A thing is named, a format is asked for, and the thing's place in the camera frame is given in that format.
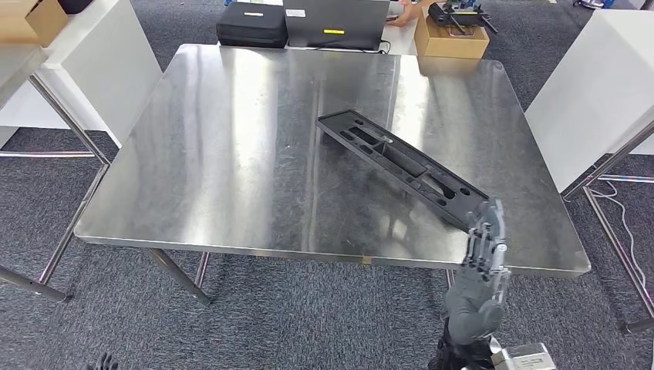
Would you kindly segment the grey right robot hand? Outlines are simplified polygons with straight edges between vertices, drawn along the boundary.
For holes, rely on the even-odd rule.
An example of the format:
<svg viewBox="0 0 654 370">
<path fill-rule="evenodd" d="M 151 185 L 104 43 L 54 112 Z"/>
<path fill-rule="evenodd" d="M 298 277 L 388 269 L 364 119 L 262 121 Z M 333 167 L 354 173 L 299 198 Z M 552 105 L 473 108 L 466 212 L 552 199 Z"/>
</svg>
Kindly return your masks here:
<svg viewBox="0 0 654 370">
<path fill-rule="evenodd" d="M 468 218 L 466 253 L 445 296 L 447 331 L 458 345 L 485 339 L 500 326 L 511 276 L 504 263 L 508 246 L 501 202 L 490 198 Z"/>
</svg>

